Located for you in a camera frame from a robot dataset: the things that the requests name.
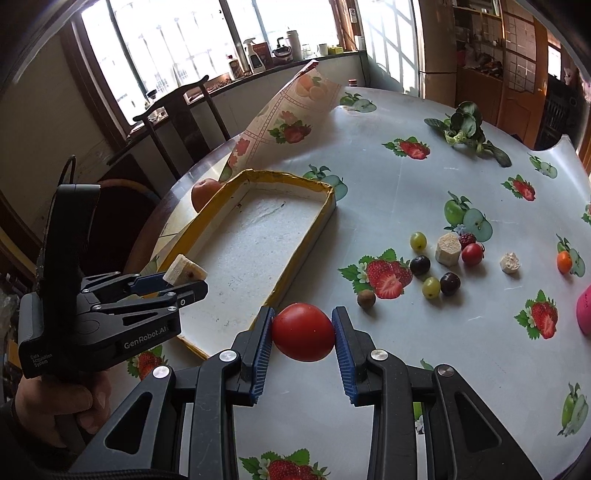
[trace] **cherry tomato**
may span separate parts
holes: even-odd
[[[556,257],[556,266],[563,275],[570,272],[573,268],[573,259],[570,258],[570,254],[565,250],[558,254]]]
[[[484,258],[484,247],[481,244],[469,244],[462,250],[462,260],[468,267],[478,265]]]

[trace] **red tomato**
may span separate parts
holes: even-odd
[[[469,244],[462,250],[462,260],[468,267],[478,265],[484,258],[484,247],[481,244]]]
[[[273,319],[271,335],[277,348],[293,360],[316,362],[335,346],[335,330],[322,310],[293,303]]]

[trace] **spray bottle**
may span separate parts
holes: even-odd
[[[254,43],[254,41],[254,38],[247,38],[244,41],[244,44],[246,45],[246,56],[248,58],[248,63],[251,66],[253,74],[264,72],[266,70],[265,66],[262,64],[261,58],[252,48],[252,44]]]

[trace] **shelf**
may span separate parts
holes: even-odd
[[[503,20],[502,20],[502,18],[501,18],[501,17],[499,17],[498,15],[495,15],[495,14],[486,14],[486,13],[484,13],[484,12],[481,12],[481,11],[479,11],[479,10],[475,10],[474,8],[468,8],[468,7],[456,7],[456,6],[454,6],[454,8],[455,8],[456,10],[464,10],[464,11],[466,11],[466,12],[471,12],[471,13],[473,13],[473,14],[477,14],[477,15],[484,15],[485,17],[492,17],[492,18],[496,18],[496,19],[497,19],[499,22],[502,22],[502,21],[503,21]]]
[[[493,45],[490,42],[486,42],[483,40],[472,40],[472,41],[475,43],[479,43],[480,45],[486,45],[487,47],[490,47],[490,48],[498,48],[499,50],[503,50],[503,47],[501,47],[500,45]]]
[[[496,80],[499,83],[503,83],[503,79],[501,79],[499,77],[495,77],[494,75],[489,75],[488,73],[479,72],[478,70],[475,70],[475,69],[469,69],[468,67],[459,67],[459,68],[461,68],[462,70],[467,70],[469,72],[474,72],[478,75],[482,75],[482,76],[489,78],[489,79]]]

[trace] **wooden door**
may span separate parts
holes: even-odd
[[[512,8],[514,3],[507,0],[504,10],[505,78],[497,125],[509,135],[517,134],[533,149],[544,114],[548,85],[548,32],[530,14],[521,8]],[[534,59],[531,54],[527,55],[519,39],[520,31],[531,32],[532,29],[535,34]]]

